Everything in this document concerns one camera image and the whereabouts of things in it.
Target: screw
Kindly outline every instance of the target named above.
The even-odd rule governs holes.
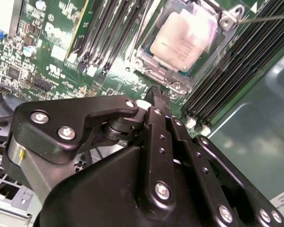
[[[277,212],[275,212],[274,210],[271,212],[271,214],[273,215],[274,219],[279,222],[279,223],[282,223],[282,219],[281,217],[279,216],[279,214]]]
[[[261,217],[263,218],[264,221],[266,222],[270,222],[270,217],[268,216],[268,214],[266,213],[265,210],[260,209],[259,210]]]
[[[170,198],[169,188],[163,183],[156,183],[155,191],[156,194],[163,200],[168,200]]]
[[[182,122],[181,122],[180,120],[178,120],[178,119],[175,119],[175,122],[176,122],[176,124],[179,125],[179,126],[182,125]]]
[[[62,126],[58,130],[58,135],[64,140],[73,140],[76,136],[74,129],[68,126]]]
[[[155,112],[157,115],[162,115],[161,111],[158,110],[158,109],[154,109],[154,112]]]
[[[229,210],[225,206],[219,206],[219,213],[221,214],[224,221],[231,223],[232,222],[232,215]]]
[[[228,24],[229,24],[229,22],[228,22],[228,20],[226,19],[226,20],[224,21],[224,26],[227,27]]]
[[[206,141],[206,139],[201,138],[201,140],[203,141],[204,144],[208,145],[208,142]]]
[[[44,124],[49,121],[49,117],[43,112],[34,112],[30,115],[30,119],[38,124]]]
[[[134,103],[131,100],[127,100],[126,105],[128,105],[129,107],[134,107]]]

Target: black ram slot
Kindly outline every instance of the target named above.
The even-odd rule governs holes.
[[[274,7],[272,9],[269,9],[268,11],[270,13],[275,13],[277,11],[278,7]],[[257,32],[255,32],[255,30],[259,31],[259,29],[255,29],[255,27],[260,27],[262,28],[262,26],[264,26],[264,23],[262,24],[251,24],[249,25],[248,29],[243,33],[243,35],[240,37],[240,40],[241,41],[244,41],[244,40],[249,40],[249,39],[258,39],[257,37]],[[242,59],[243,59],[243,53],[240,53],[241,51],[244,52],[244,51],[254,51],[253,49],[250,50],[249,48],[246,48],[246,45],[248,45],[249,42],[240,42],[239,40],[234,44],[234,46],[231,48],[230,52],[232,52],[232,54],[230,55],[231,58],[229,57],[224,57],[222,59],[222,61],[224,62],[224,66],[229,64],[229,61],[237,61],[237,62],[241,62]],[[233,71],[235,69],[234,67],[234,64],[233,62],[231,62],[231,64],[228,66],[227,68],[227,71]],[[195,105],[198,105],[198,104],[201,104],[202,102],[200,102],[200,100],[206,100],[207,98],[204,97],[204,96],[209,96],[210,95],[210,91],[213,91],[214,90],[214,87],[215,86],[220,86],[221,87],[221,83],[223,83],[223,81],[225,81],[227,78],[226,78],[226,74],[214,74],[214,77],[212,79],[212,81],[205,85],[205,86],[200,86],[199,89],[197,89],[191,100],[193,101],[192,104],[188,104],[189,105],[189,108],[194,108],[194,109],[197,109],[198,110],[198,106],[195,106]]]
[[[119,12],[121,12],[121,15],[117,18],[117,20],[115,20],[115,23],[113,25],[113,29],[110,31],[108,38],[106,39],[106,41],[104,42],[104,45],[102,45],[101,50],[99,51],[98,56],[95,58],[95,60],[93,61],[93,66],[94,67],[99,67],[99,65],[101,64],[101,62],[103,61],[112,41],[115,38],[115,35],[117,34],[120,26],[122,25],[122,22],[124,20],[124,17],[127,14],[127,11],[129,9],[129,0],[125,0],[122,8]]]
[[[284,1],[270,1],[258,16],[283,13]],[[249,25],[217,68],[191,95],[185,105],[186,114],[211,121],[256,76],[257,71],[265,66],[282,45],[284,20]]]
[[[276,1],[270,1],[268,3],[268,5],[266,6],[266,8],[264,10],[262,10],[259,13],[259,17],[263,17],[263,16],[268,16],[268,15],[272,15],[273,13],[275,13],[275,11],[278,9],[278,7],[276,5],[274,5],[274,7],[271,7],[272,4],[276,4]],[[252,39],[256,33],[259,31],[259,29],[264,25],[264,23],[262,23],[261,25],[255,23],[255,24],[250,24],[248,29],[241,35],[240,40],[248,40],[248,39]],[[234,48],[236,48],[236,50],[234,50],[233,52],[231,52],[232,50],[229,51],[229,53],[227,53],[227,56],[225,56],[219,66],[225,66],[226,64],[229,63],[229,61],[231,59],[234,59],[234,55],[237,55],[240,53],[240,51],[244,50],[244,45],[246,45],[248,42],[236,42],[232,48],[232,50],[234,50]],[[199,88],[191,95],[190,99],[191,103],[188,101],[187,102],[187,106],[189,106],[189,108],[193,108],[194,104],[197,104],[199,99],[202,98],[202,95],[205,95],[208,90],[211,89],[211,86],[215,85],[215,84],[219,84],[218,83],[218,77],[220,74],[215,73],[214,71],[211,72],[211,75],[215,75],[215,76],[208,76],[210,78],[212,78],[211,81],[207,81],[207,83],[203,83],[199,86]]]
[[[113,0],[111,5],[109,6],[109,10],[108,13],[105,16],[105,19],[101,25],[102,29],[99,31],[99,33],[97,34],[97,37],[93,43],[93,45],[90,47],[90,50],[88,52],[88,62],[91,61],[94,58],[95,55],[95,50],[97,49],[99,42],[103,39],[103,35],[106,31],[106,29],[108,28],[109,22],[114,18],[114,11],[117,7],[118,1],[117,0]]]
[[[276,48],[274,51],[268,50],[268,51],[271,51],[271,54],[269,55],[269,58],[268,58],[268,59],[265,58],[265,59],[262,60],[262,63],[260,63],[259,68],[264,67],[264,66],[269,62],[270,58],[273,57],[273,56],[282,48],[282,46],[284,45],[284,40],[283,40],[282,43],[279,43],[279,44],[277,44],[277,45],[278,45],[279,47]],[[237,87],[236,90],[234,90],[234,91],[231,93],[231,95],[229,96],[229,98],[228,98],[227,100],[224,100],[222,103],[219,103],[219,104],[218,104],[218,105],[219,105],[218,107],[217,107],[217,105],[216,105],[215,107],[211,108],[211,109],[209,110],[208,115],[206,116],[206,118],[208,118],[208,119],[213,119],[213,118],[215,117],[215,115],[216,115],[220,110],[222,110],[222,109],[224,108],[224,106],[225,106],[230,100],[232,100],[232,99],[235,97],[235,95],[237,94],[237,92],[240,91],[240,90],[250,81],[250,79],[253,78],[253,77],[256,75],[256,72],[257,72],[257,70],[254,72],[254,74],[251,74],[250,77],[248,77],[248,80],[247,80],[245,83],[243,83],[243,84],[241,84],[239,87]]]
[[[262,52],[265,52],[267,49],[263,48],[263,49],[257,49],[260,45],[261,46],[265,46],[265,47],[269,47],[271,46],[271,42],[274,42],[275,39],[267,39],[268,35],[271,34],[279,34],[280,33],[280,29],[284,27],[282,26],[277,26],[281,23],[281,21],[275,21],[275,22],[268,22],[268,24],[266,25],[266,27],[263,27],[263,30],[266,30],[266,32],[263,32],[263,34],[260,34],[257,39],[258,42],[254,42],[252,46],[253,50],[250,52],[246,52],[245,55],[242,57],[242,59],[244,61],[242,61],[240,63],[240,65],[235,65],[231,70],[230,70],[230,74],[226,75],[225,78],[226,80],[222,83],[219,84],[219,87],[216,88],[213,92],[213,94],[209,94],[209,98],[207,98],[207,101],[205,103],[202,103],[202,106],[198,107],[198,112],[197,114],[200,115],[204,115],[205,113],[207,113],[208,108],[211,108],[212,105],[216,103],[216,100],[218,100],[219,98],[224,97],[223,95],[225,92],[228,91],[228,87],[232,86],[234,83],[237,84],[238,83],[238,78],[240,78],[241,74],[244,73],[245,71],[245,67],[249,67],[252,68],[254,66],[254,64],[252,63],[252,58],[253,56],[255,58],[259,58],[260,55],[262,55]]]
[[[110,53],[110,55],[108,57],[108,61],[106,62],[101,74],[106,75],[108,73],[108,71],[110,70],[110,68],[112,67],[115,59],[117,58],[122,46],[124,45],[126,39],[128,38],[128,35],[131,32],[131,29],[133,28],[139,14],[140,14],[140,11],[142,9],[142,5],[144,4],[144,2],[145,2],[145,0],[141,0],[140,4],[135,8],[134,13],[131,16],[130,20],[128,21],[127,26],[124,29],[124,32],[121,34],[121,37],[120,37],[118,43],[114,47],[113,51]]]
[[[90,48],[93,46],[96,37],[98,36],[99,32],[103,29],[103,22],[104,18],[107,15],[109,7],[104,8],[105,1],[101,1],[100,5],[97,7],[94,19],[89,25],[89,30],[85,35],[82,45],[78,51],[78,56],[85,55],[89,52]]]

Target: black mechanical arm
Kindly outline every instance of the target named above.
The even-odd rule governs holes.
[[[125,96],[30,102],[11,126],[3,166],[43,208],[35,227],[284,227],[281,213],[213,145],[191,139],[168,96],[147,110]],[[128,146],[75,173],[77,154]]]

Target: green circuit board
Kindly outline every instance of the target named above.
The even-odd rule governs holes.
[[[104,64],[101,64],[90,76],[78,70],[78,61],[71,59],[71,53],[75,52],[76,42],[79,38],[84,37],[88,32],[89,25],[94,20],[96,8],[100,4],[108,4],[110,1],[44,0],[46,3],[44,11],[36,9],[36,2],[37,0],[23,1],[17,35],[0,40],[0,84],[13,87],[22,94],[14,93],[14,95],[28,101],[105,95],[127,95],[133,99],[143,99],[148,89],[157,84],[140,72],[127,71],[124,64],[125,52],[136,34],[143,9],[135,20],[135,25],[127,36],[104,82],[99,83],[98,74],[102,71]],[[251,8],[257,4],[256,9],[259,12],[268,1],[219,0],[217,2],[225,9],[243,4],[245,17],[254,17],[256,12]],[[159,9],[165,3],[166,0],[159,0],[140,40],[147,34]],[[231,44],[244,32],[245,28],[246,26],[238,28],[229,45],[225,47],[221,55],[216,57],[211,66],[219,62],[223,53],[231,47]],[[104,41],[101,40],[99,45],[103,45]],[[26,57],[23,54],[25,45],[33,45],[36,48],[33,57]],[[46,80],[51,84],[51,88],[45,92],[39,87],[35,87],[32,81],[36,79]],[[171,101],[171,109],[175,116],[181,116],[181,106],[186,102],[186,99],[187,95],[183,95]]]

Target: motherboard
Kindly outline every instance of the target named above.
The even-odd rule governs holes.
[[[282,40],[261,67],[255,66],[258,71],[250,60],[253,71],[247,73],[239,61],[257,49],[250,46],[245,55],[246,47],[237,47],[240,39],[259,49],[259,41],[249,36],[263,41],[268,30],[281,32],[281,22],[237,25],[231,20],[281,13],[283,0],[0,1],[0,87],[36,101],[106,95],[144,99],[158,85],[169,93],[173,115],[185,118],[191,134],[208,134],[216,110],[223,111],[248,82],[254,83],[284,46]],[[243,67],[241,77],[226,75],[232,63]],[[234,83],[236,90],[222,97]],[[206,108],[216,105],[208,94],[213,100],[221,96],[223,105],[207,115],[193,105],[199,99]]]

